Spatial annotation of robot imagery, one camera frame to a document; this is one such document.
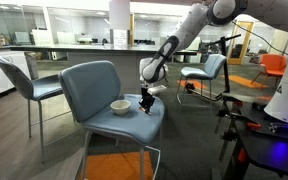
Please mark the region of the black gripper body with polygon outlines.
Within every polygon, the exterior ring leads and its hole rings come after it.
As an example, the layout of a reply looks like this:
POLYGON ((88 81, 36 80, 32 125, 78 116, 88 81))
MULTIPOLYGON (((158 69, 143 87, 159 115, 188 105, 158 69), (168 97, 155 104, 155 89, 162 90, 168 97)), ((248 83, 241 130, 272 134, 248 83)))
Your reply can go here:
POLYGON ((147 88, 141 89, 142 98, 140 100, 140 105, 142 108, 149 110, 153 105, 155 98, 147 92, 147 88))

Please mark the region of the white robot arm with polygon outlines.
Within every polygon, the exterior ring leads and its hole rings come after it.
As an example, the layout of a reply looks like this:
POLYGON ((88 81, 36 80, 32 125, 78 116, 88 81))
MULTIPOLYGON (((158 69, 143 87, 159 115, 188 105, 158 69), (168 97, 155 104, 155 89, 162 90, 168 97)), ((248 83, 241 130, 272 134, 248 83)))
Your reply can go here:
MULTIPOLYGON (((145 81, 158 81, 159 71, 169 56, 187 48, 205 26, 225 26, 240 14, 288 33, 288 0, 215 0, 210 6, 196 3, 161 45, 150 64, 142 69, 145 81)), ((288 116, 288 65, 281 85, 282 90, 275 93, 265 107, 265 112, 277 119, 288 116)))

